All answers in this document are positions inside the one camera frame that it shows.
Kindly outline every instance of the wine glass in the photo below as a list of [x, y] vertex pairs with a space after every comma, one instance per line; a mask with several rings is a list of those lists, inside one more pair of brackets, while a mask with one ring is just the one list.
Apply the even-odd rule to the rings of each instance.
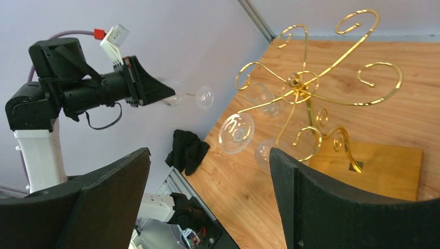
[[244, 150], [254, 136], [255, 124], [251, 115], [236, 113], [223, 122], [218, 134], [220, 148], [228, 154]]
[[[250, 84], [244, 92], [246, 94], [246, 98], [253, 105], [261, 105], [275, 99], [272, 92], [267, 89], [263, 82], [255, 82]], [[280, 104], [275, 102], [270, 105], [262, 106], [259, 109], [264, 111], [266, 115], [272, 117], [277, 115], [280, 111]]]
[[[270, 174], [270, 165], [269, 165], [270, 149], [276, 147], [276, 141], [277, 141], [276, 138], [267, 139], [259, 143], [255, 148], [254, 155], [255, 155], [255, 160], [258, 163], [258, 166], [260, 166], [260, 168], [262, 168], [265, 172], [269, 174]], [[278, 143], [278, 148], [290, 154], [289, 153], [290, 147], [285, 141], [280, 140]]]
[[162, 100], [169, 106], [180, 104], [186, 95], [195, 96], [196, 104], [201, 110], [209, 109], [214, 102], [214, 94], [212, 93], [212, 89], [208, 86], [203, 86], [197, 91], [197, 94], [192, 94], [187, 93], [183, 84], [175, 79], [158, 78], [158, 81], [172, 88], [176, 92], [176, 95]]

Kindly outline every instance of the white wall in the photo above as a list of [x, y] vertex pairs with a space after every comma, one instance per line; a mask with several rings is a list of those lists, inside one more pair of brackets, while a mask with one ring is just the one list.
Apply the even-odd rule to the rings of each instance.
[[[31, 66], [28, 47], [34, 42], [60, 31], [109, 29], [117, 23], [130, 31], [121, 53], [137, 55], [149, 73], [178, 79], [192, 93], [203, 85], [213, 89], [215, 100], [209, 111], [199, 110], [190, 96], [176, 107], [156, 103], [132, 108], [123, 103], [122, 120], [103, 131], [90, 129], [84, 115], [76, 123], [61, 114], [68, 175], [98, 169], [146, 146], [152, 152], [146, 188], [150, 192], [170, 171], [164, 160], [171, 151], [173, 131], [190, 130], [204, 138], [232, 99], [238, 70], [258, 59], [268, 45], [236, 0], [2, 1], [0, 18], [3, 105], [26, 81]], [[90, 36], [79, 39], [92, 67], [100, 73], [112, 71], [98, 41]], [[101, 126], [113, 121], [118, 109], [99, 107], [90, 114], [92, 124]], [[0, 184], [23, 189], [18, 144], [4, 112], [0, 112], [0, 137]]]
[[[440, 35], [439, 0], [251, 0], [276, 35], [293, 24], [305, 24], [311, 36], [334, 36], [335, 25], [346, 15], [361, 9], [374, 9], [381, 16], [375, 35]], [[370, 25], [371, 14], [361, 20]], [[355, 21], [347, 21], [347, 26]], [[359, 28], [349, 35], [365, 33]]]

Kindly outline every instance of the black cable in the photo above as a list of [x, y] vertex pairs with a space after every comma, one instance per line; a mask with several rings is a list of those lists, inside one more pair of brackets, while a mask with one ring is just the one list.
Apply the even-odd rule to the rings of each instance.
[[119, 122], [121, 120], [121, 118], [122, 118], [122, 106], [118, 102], [116, 102], [115, 104], [118, 104], [119, 105], [119, 109], [121, 110], [121, 112], [119, 113], [119, 117], [115, 121], [113, 121], [110, 124], [108, 124], [106, 126], [103, 126], [103, 127], [93, 127], [90, 124], [90, 115], [89, 115], [89, 113], [87, 111], [85, 111], [87, 122], [89, 123], [90, 128], [92, 128], [94, 130], [104, 130], [104, 129], [107, 129], [108, 127], [111, 127], [111, 126], [115, 125], [117, 122]]

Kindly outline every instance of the wood grain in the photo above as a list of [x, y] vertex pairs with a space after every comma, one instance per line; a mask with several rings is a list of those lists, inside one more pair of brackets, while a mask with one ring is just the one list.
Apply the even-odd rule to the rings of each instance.
[[[352, 44], [311, 41], [307, 69], [322, 72]], [[301, 41], [293, 41], [282, 49], [270, 46], [260, 63], [287, 78], [292, 72], [301, 70], [303, 49]], [[396, 73], [389, 68], [365, 71], [363, 77], [375, 82], [375, 88], [356, 81], [361, 66], [377, 61], [395, 63], [404, 72], [402, 88], [392, 99], [367, 107], [347, 107], [317, 100], [315, 108], [326, 107], [328, 126], [345, 125], [354, 141], [422, 148], [418, 199], [440, 197], [440, 84], [437, 82], [440, 78], [440, 44], [365, 42], [321, 79], [316, 94], [353, 101], [384, 95], [397, 80]], [[254, 80], [263, 81], [274, 94], [281, 94], [282, 82], [262, 68], [255, 68], [252, 76]], [[254, 138], [242, 152], [228, 155], [218, 148], [218, 132], [227, 117], [250, 106], [244, 91], [239, 91], [206, 138], [211, 149], [202, 165], [195, 174], [187, 177], [241, 248], [285, 248], [271, 178], [254, 159], [256, 145], [275, 137], [287, 117], [290, 106], [285, 102], [280, 104], [280, 114], [271, 118], [259, 110], [250, 111], [256, 124]], [[299, 129], [307, 124], [306, 107], [298, 105], [283, 139], [292, 142]], [[296, 158], [304, 157], [312, 151], [313, 143], [313, 135], [305, 134], [300, 144], [289, 153]]]
[[336, 152], [333, 139], [324, 140], [309, 166], [356, 188], [392, 198], [416, 201], [423, 150], [395, 145], [351, 142], [362, 173], [349, 170], [343, 149]]

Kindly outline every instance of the glass base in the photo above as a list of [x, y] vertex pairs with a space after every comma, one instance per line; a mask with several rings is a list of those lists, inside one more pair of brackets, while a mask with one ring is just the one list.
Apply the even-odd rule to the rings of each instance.
[[254, 120], [251, 115], [239, 113], [231, 115], [223, 122], [218, 134], [220, 148], [228, 154], [244, 150], [254, 136]]

